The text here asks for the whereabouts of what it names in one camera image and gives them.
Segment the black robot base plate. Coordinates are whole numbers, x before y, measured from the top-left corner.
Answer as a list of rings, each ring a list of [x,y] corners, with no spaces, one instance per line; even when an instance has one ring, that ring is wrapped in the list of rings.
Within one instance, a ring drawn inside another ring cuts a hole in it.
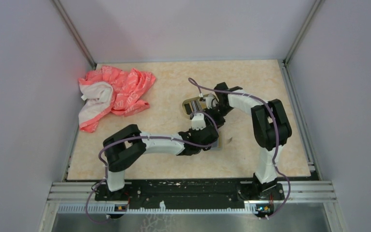
[[[245,201],[274,203],[284,200],[280,183],[261,189],[252,178],[128,180],[111,192],[106,184],[95,190],[96,201],[124,201],[129,209],[169,210],[241,209]]]

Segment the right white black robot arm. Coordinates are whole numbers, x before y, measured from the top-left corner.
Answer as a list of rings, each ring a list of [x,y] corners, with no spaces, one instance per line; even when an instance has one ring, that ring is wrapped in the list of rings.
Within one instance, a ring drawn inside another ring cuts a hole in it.
[[[266,199],[272,191],[270,183],[277,178],[280,154],[292,135],[284,106],[279,99],[265,101],[241,87],[229,88],[225,82],[217,84],[214,92],[222,114],[239,109],[251,116],[254,137],[260,146],[259,164],[254,173],[257,183],[253,185],[253,194],[258,199]]]

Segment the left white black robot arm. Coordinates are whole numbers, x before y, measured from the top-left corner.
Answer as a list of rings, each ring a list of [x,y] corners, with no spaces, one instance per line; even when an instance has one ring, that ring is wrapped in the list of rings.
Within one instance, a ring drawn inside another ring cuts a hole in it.
[[[218,139],[218,129],[213,125],[165,135],[143,132],[136,124],[130,124],[103,141],[100,154],[106,157],[106,193],[114,200],[124,197],[125,170],[142,155],[192,156],[211,149]]]

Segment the cream card holder tray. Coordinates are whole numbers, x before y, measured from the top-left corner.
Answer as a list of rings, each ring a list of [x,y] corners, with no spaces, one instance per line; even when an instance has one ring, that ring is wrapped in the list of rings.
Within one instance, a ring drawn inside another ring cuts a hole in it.
[[[202,97],[197,96],[197,97],[194,97],[194,98],[184,100],[183,103],[182,103],[184,113],[186,115],[190,115],[192,112],[195,112],[195,111],[205,111],[205,110],[207,110],[206,104],[205,104],[204,99],[203,99],[203,97],[205,97],[207,95],[214,95],[214,94],[209,93],[209,94],[204,94]]]

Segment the beige card sleeve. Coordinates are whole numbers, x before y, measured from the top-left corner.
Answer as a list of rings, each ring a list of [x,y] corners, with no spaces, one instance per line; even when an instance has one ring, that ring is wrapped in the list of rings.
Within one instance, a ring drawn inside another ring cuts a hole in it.
[[[215,141],[212,145],[212,150],[222,150],[222,147],[223,147],[223,141],[222,139],[218,139],[217,141]]]

